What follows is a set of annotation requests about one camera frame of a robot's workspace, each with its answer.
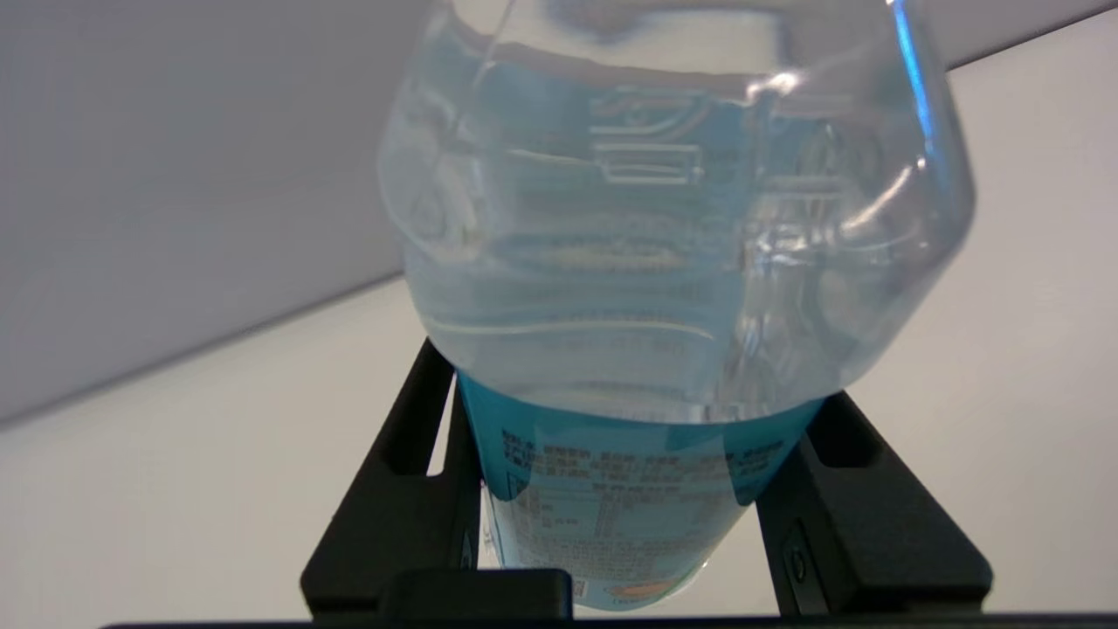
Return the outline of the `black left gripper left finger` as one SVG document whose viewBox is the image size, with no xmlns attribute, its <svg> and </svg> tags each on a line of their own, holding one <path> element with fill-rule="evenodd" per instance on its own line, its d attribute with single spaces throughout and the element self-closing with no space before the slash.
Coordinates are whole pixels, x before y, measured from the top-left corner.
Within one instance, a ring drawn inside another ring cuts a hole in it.
<svg viewBox="0 0 1118 629">
<path fill-rule="evenodd" d="M 300 576 L 312 617 L 375 613 L 397 576 L 479 565 L 479 449 L 452 375 L 426 340 Z"/>
</svg>

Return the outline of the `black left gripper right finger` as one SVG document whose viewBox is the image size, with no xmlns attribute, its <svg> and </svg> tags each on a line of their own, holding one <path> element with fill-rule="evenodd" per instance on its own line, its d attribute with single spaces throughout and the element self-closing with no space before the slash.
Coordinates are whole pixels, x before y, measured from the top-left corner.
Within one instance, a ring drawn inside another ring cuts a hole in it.
<svg viewBox="0 0 1118 629">
<path fill-rule="evenodd" d="M 979 613 L 991 562 L 845 391 L 757 502 L 783 616 Z"/>
</svg>

